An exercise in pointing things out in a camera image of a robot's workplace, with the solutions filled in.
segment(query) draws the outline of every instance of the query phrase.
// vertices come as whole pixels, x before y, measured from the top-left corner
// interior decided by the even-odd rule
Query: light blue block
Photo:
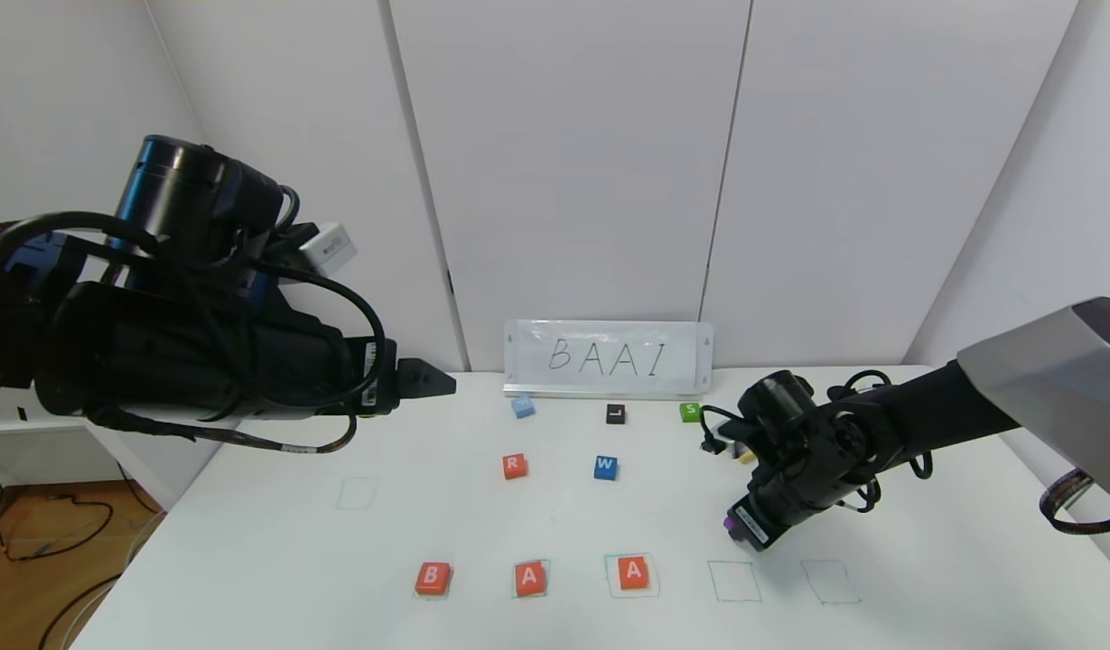
[[[529,396],[517,396],[511,400],[511,408],[514,409],[515,417],[526,417],[527,415],[535,414],[535,405],[531,402]]]

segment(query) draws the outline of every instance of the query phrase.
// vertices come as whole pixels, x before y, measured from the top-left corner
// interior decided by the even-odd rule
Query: white wall
[[[400,356],[462,370],[457,324],[414,133],[376,0],[150,2],[213,148],[292,185],[299,221],[347,227],[357,256],[336,272],[376,309]],[[347,336],[369,333],[340,297],[284,288]]]
[[[703,319],[719,366],[896,363],[1076,0],[754,0]]]
[[[60,210],[112,214],[149,133],[200,135],[144,4],[0,1],[0,221]],[[30,423],[70,423],[48,417],[30,390],[1,390],[0,425],[19,428],[18,406]],[[109,453],[71,423],[75,451],[65,448],[72,437],[1,433],[6,478],[120,478]],[[168,457],[174,441],[143,440],[133,453],[141,466],[127,468],[142,485],[186,486],[219,447],[202,440]]]
[[[475,370],[509,317],[695,321],[749,0],[398,0]]]
[[[939,365],[983,337],[1097,295],[1110,296],[1110,0],[1080,3],[906,362]],[[1028,431],[1006,440],[1046,484],[1068,469]],[[1110,498],[1090,492],[1071,512],[1109,518]],[[1110,559],[1110,535],[1094,539]]]

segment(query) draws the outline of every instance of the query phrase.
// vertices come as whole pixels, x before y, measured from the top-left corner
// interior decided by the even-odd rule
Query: barcode label
[[[745,526],[751,528],[751,534],[756,536],[761,544],[768,544],[768,534],[765,534],[764,528],[759,522],[754,519],[751,515],[744,509],[744,507],[736,507],[735,514],[739,515],[739,520],[744,522]]]
[[[366,363],[361,369],[364,375],[370,374],[371,367],[374,366],[374,357],[377,356],[377,345],[373,342],[366,344]],[[361,404],[363,406],[377,406],[377,382],[370,384],[370,387],[361,392]]]

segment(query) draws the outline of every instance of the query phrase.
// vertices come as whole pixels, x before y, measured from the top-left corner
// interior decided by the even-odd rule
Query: green letter block
[[[699,403],[684,402],[679,405],[679,415],[683,417],[684,423],[698,423]]]

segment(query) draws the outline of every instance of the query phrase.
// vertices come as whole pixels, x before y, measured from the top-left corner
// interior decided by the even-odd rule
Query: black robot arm
[[[110,428],[304,454],[341,448],[357,416],[453,394],[454,379],[427,363],[395,362],[371,305],[320,273],[353,246],[341,226],[294,223],[297,211],[294,190],[241,161],[147,136],[115,216],[0,225],[0,387],[33,386],[54,415]],[[108,243],[67,233],[82,230]],[[79,283],[88,256],[109,262],[98,283]],[[291,308],[282,278],[339,294],[372,334],[344,337]],[[307,447],[164,420],[311,415],[346,415],[347,431]]]
[[[744,393],[741,417],[717,427],[719,437],[748,445],[759,458],[748,495],[725,519],[733,538],[764,550],[852,491],[874,506],[878,473],[1017,427],[956,362],[901,386],[881,384],[860,394],[850,384],[833,386],[831,403],[816,406],[810,386],[780,370]],[[925,463],[930,471],[930,458]]]
[[[857,392],[855,383],[880,384]],[[759,459],[748,495],[727,511],[731,538],[765,550],[785,531],[831,506],[865,512],[880,500],[877,474],[904,463],[929,478],[931,453],[952,444],[1026,427],[1074,469],[1040,499],[1058,531],[1096,535],[1108,521],[1062,521],[1057,512],[1093,484],[1110,495],[1110,298],[1098,297],[1039,317],[969,346],[941,369],[891,386],[867,370],[827,390],[816,406],[806,380],[783,370],[739,398],[739,413],[704,406],[728,419],[704,428],[703,449],[730,439]],[[844,502],[851,491],[864,507]]]

